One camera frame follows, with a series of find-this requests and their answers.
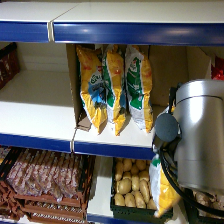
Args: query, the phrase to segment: white shelf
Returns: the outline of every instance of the white shelf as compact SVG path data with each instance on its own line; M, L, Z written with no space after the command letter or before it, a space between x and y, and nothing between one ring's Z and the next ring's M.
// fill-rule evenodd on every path
M113 217L113 212L110 210L112 163L113 158L96 157L95 168L93 173L93 183L90 191L90 199L87 209L88 221L100 222L101 220L101 223L118 223ZM179 205L176 205L174 207L173 219L166 222L166 224L186 223L187 221L183 213L181 212Z
M68 73L22 71L0 91L0 107L1 134L72 141L75 119Z
M50 22L77 3L3 2L0 4L0 21Z
M54 22L223 23L224 2L84 2Z

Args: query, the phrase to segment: snack bag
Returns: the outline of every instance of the snack bag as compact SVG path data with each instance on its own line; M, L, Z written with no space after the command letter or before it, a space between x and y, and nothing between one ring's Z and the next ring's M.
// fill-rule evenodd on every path
M108 121L115 135L125 122L124 59L118 45L108 45L103 56L103 79L106 86Z
M98 58L101 50L86 49L78 45L76 51L81 67L80 96L83 107L99 134L100 125L107 119L102 62Z
M159 156L154 156L149 167L151 193L156 204L155 216L159 218L180 200L179 194L173 189L163 172Z
M152 72L149 59L139 51L138 46L128 45L125 64L126 89L131 116L141 130L149 133L153 123L150 105Z

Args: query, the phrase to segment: silver cylinder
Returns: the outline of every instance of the silver cylinder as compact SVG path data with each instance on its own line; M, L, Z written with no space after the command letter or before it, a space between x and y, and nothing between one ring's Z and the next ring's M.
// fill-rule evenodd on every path
M175 160L181 186L224 194L223 112L223 101L218 97L197 96L177 104L174 117L182 140Z

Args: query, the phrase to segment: plastic wrap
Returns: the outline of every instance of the plastic wrap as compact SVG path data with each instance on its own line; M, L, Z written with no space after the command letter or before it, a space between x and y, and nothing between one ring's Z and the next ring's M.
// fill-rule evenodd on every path
M59 184L59 187L61 189L61 192L64 195L66 194L66 192L65 192L65 181L66 181L65 178L66 178L66 174L67 174L67 171L68 171L69 161L70 161L70 154L66 154L63 166L61 167L61 172L60 172L59 177L58 177L59 178L58 184Z
M43 191L46 189L46 179L51 170L51 165L54 161L54 158L55 158L55 153L52 152L50 158L48 159L48 161L46 163L46 166L44 167L44 170L41 173L40 185L41 185L41 188Z
M58 165L57 165L57 168L55 170L55 175L54 175L54 178L53 178L54 181L51 184L51 188L49 190L51 195L54 196L55 199L58 202L60 202L63 198L63 194L62 194L61 189L60 189L58 184L59 184L59 174L60 174L62 165L64 163L64 158L65 158L65 153L61 153L61 157L59 158Z
M54 158L54 162L53 162L53 165L51 167L51 170L50 170L50 173L46 179L46 183L44 184L45 186L45 189L44 189L44 193L47 194L47 192L51 189L51 185L54 184L54 175L55 175L55 171L56 171L56 168L57 168L57 165L58 165L58 158L55 157Z
M31 160L31 153L28 153L24 162L22 162L22 165L21 165L15 179L13 180L13 188L17 193L20 192L20 186L22 184L22 181L23 181L24 175L26 173L26 170L29 166L29 161L30 160Z
M90 122L99 134L100 125L107 119L105 89L102 80L101 50L76 46L81 67L81 91L83 107Z
M161 167L159 156L156 155L149 167L151 193L157 207L156 217L160 217L180 200L179 194L173 189Z
M15 179L22 163L26 159L26 156L27 156L28 152L29 152L29 149L26 149L26 151L24 153L21 152L20 155L19 155L19 158L17 159L14 166L10 170L10 172L8 174L8 177L7 177L7 181L11 186L13 186L13 180Z
M72 180L72 172L73 172L73 167L74 167L74 154L72 153L70 156L70 161L69 161L69 166L68 166L68 170L66 173L66 177L65 177L65 187L64 187L64 195L67 198L71 198L73 196L73 194L70 192L69 190L69 185L71 184L71 180Z
M125 122L126 95L124 59L116 44L108 45L103 56L103 80L106 86L108 121L117 136Z
M129 111L141 130L150 132L153 123L150 92L152 71L149 59L138 46L127 46L125 56L125 79Z

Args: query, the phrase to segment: packaged food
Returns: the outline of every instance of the packaged food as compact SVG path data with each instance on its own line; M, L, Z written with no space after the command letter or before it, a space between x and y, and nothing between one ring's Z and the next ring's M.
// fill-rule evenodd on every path
M105 88L102 80L101 50L76 46L80 62L80 96L90 122L99 134L100 125L107 119Z
M148 133L153 123L150 102L152 72L148 57L140 52L138 46L127 46L125 79L131 116L138 127Z
M74 154L72 153L70 156L69 166L68 166L68 170L65 177L64 195L67 198L72 198L73 196L73 194L69 190L69 185L72 180L72 171L73 171L74 162L75 162Z
M156 217L160 217L180 200L179 194L173 189L163 172L159 156L154 156L149 167L151 194L157 207Z
M106 86L108 121L117 136L125 122L126 96L124 59L116 44L108 45L103 56L103 80Z

